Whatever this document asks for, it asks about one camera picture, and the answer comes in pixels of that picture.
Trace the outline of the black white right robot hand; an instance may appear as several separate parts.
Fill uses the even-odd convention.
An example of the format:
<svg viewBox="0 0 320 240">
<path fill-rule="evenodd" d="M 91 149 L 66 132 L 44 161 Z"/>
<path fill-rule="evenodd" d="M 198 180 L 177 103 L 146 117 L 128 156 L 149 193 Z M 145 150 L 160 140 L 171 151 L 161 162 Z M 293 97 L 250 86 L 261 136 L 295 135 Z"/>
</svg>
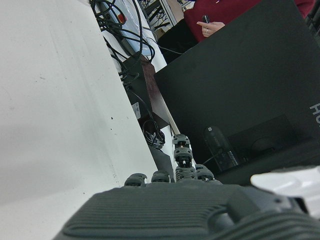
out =
<svg viewBox="0 0 320 240">
<path fill-rule="evenodd" d="M 94 194 L 57 240 L 317 240 L 320 222 L 290 196 L 222 184 L 192 163 L 190 140 L 173 136 L 175 180 L 132 174 L 123 187 Z"/>
</svg>

